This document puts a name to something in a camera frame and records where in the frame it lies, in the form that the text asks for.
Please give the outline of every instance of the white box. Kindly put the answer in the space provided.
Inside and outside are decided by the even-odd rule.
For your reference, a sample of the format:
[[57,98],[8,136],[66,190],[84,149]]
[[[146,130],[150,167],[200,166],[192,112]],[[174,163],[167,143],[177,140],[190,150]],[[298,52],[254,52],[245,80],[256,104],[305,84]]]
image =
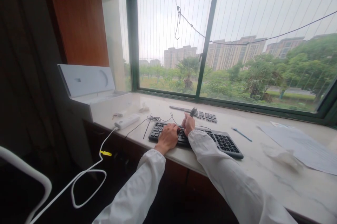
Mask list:
[[112,119],[114,113],[132,103],[130,92],[115,90],[109,67],[58,64],[72,102],[71,110],[81,118],[97,122]]

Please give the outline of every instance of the window frame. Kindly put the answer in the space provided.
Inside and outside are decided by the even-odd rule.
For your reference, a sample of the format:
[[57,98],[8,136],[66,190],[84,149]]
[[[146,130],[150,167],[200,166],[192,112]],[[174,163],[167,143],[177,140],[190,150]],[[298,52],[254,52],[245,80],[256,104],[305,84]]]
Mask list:
[[266,114],[287,119],[302,120],[311,123],[334,126],[337,124],[337,80],[329,91],[325,94],[316,113],[289,110],[270,106],[255,105],[230,100],[201,97],[201,84],[206,65],[207,51],[210,44],[210,36],[213,26],[214,13],[217,0],[211,0],[209,19],[206,28],[204,49],[201,53],[201,64],[198,77],[196,94],[177,93],[171,91],[161,91],[140,87],[139,77],[139,40],[138,40],[138,5],[137,0],[126,0],[127,26],[129,39],[129,55],[131,67],[132,91],[150,95],[162,96],[173,99],[192,101],[195,103],[208,104],[213,106],[237,109],[241,111]]

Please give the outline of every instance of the hand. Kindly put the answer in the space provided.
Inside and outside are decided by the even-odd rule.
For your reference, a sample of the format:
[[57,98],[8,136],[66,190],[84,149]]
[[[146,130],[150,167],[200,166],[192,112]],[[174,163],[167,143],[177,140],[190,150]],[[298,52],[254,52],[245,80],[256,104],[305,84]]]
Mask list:
[[180,130],[180,128],[174,123],[168,123],[166,126],[164,126],[163,131],[159,136],[158,143],[154,149],[160,152],[163,156],[170,149],[173,149],[178,142],[178,130]]
[[189,133],[196,128],[196,121],[188,113],[185,113],[185,118],[181,125],[184,128],[185,135],[188,137]]

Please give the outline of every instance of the paper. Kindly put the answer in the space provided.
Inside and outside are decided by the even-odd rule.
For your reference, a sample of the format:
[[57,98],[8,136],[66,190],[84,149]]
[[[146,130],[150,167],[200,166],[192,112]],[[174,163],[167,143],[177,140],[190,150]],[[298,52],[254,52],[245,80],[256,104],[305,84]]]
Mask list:
[[278,163],[287,164],[297,172],[303,170],[303,164],[294,157],[293,150],[285,151],[280,149],[274,149],[263,143],[260,144],[263,152],[271,159],[277,161]]
[[288,125],[280,124],[280,123],[273,122],[273,121],[271,121],[270,123],[275,127],[295,128],[293,126],[288,126]]
[[260,128],[281,147],[293,150],[293,155],[306,166],[337,176],[337,155],[302,131],[272,126]]

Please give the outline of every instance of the marble countertop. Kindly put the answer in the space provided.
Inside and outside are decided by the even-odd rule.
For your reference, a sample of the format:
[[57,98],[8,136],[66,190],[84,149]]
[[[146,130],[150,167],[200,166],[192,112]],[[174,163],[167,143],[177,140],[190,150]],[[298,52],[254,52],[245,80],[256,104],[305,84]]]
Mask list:
[[[150,110],[139,113],[139,109],[143,106],[143,103]],[[132,93],[132,105],[127,109],[126,115],[138,113],[140,120],[116,133],[126,136],[140,122],[145,120],[148,115],[168,120],[172,112],[175,121],[181,124],[184,112],[170,109],[170,105],[189,109],[196,107],[199,111],[215,114],[218,119],[217,124],[196,119],[196,125],[229,133],[244,155],[244,159],[238,160],[238,163],[262,188],[271,193],[289,211],[299,216],[318,223],[337,223],[337,176],[307,167],[304,167],[301,172],[296,172],[291,167],[270,159],[264,154],[261,143],[274,149],[282,148],[262,132],[258,126],[271,125],[270,121],[294,126],[335,153],[337,153],[336,130],[301,121],[195,104],[193,102],[142,93]],[[118,119],[121,118],[100,118],[95,123],[111,130],[114,128],[114,122]],[[154,124],[154,121],[150,122],[144,139],[143,136],[148,125],[148,120],[132,131],[127,139],[147,149],[153,148],[155,143],[149,142],[148,135]],[[233,131],[232,127],[240,130],[252,139],[253,142],[249,142],[246,138]],[[206,176],[203,167],[197,162],[195,154],[190,149],[176,147],[167,153],[166,158]]]

